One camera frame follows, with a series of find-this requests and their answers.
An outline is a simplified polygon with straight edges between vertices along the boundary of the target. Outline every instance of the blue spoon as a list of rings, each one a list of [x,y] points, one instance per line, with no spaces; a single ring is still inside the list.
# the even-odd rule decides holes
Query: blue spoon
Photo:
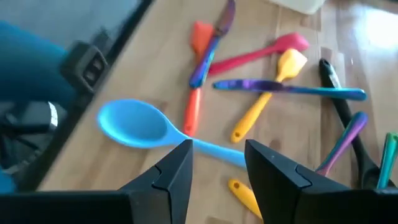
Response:
[[[99,111],[98,125],[111,139],[130,147],[176,146],[192,139],[200,152],[246,168],[243,152],[188,137],[157,108],[139,100],[109,102]]]

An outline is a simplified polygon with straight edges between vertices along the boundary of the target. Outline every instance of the orange handle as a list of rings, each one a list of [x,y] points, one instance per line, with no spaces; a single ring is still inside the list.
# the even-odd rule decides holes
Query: orange handle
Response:
[[[188,104],[185,108],[185,119],[183,133],[187,136],[194,136],[198,128],[198,117],[200,107],[201,88],[191,90],[189,93]]]

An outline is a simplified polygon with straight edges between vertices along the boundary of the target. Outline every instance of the yellow handle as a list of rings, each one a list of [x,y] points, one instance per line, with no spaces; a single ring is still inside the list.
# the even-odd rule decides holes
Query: yellow handle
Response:
[[[277,82],[282,82],[285,78],[285,75],[279,74],[276,77]],[[251,127],[256,122],[257,118],[260,116],[261,111],[264,109],[269,99],[271,98],[272,93],[263,93],[257,99],[257,101],[250,107],[248,112],[243,116],[243,118],[236,124],[232,135],[231,141],[233,143],[237,143],[249,132]]]
[[[250,210],[262,219],[260,209],[257,205],[256,197],[252,190],[236,179],[230,179],[228,187],[235,196]]]

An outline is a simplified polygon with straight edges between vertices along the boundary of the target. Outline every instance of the purple knife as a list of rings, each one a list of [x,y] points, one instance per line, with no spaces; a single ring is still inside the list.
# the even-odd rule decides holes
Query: purple knife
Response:
[[[285,86],[279,82],[258,79],[222,80],[214,82],[213,87],[218,90],[312,94],[356,101],[363,101],[367,98],[365,91],[360,88],[309,88],[302,86]]]

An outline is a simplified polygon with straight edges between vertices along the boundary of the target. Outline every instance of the green utensil handle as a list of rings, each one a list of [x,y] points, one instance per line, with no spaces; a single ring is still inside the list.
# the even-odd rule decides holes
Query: green utensil handle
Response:
[[[378,189],[386,188],[388,180],[396,161],[398,150],[397,150],[397,133],[387,133],[386,140],[384,141],[383,156],[381,158],[381,172],[379,182],[377,183]]]

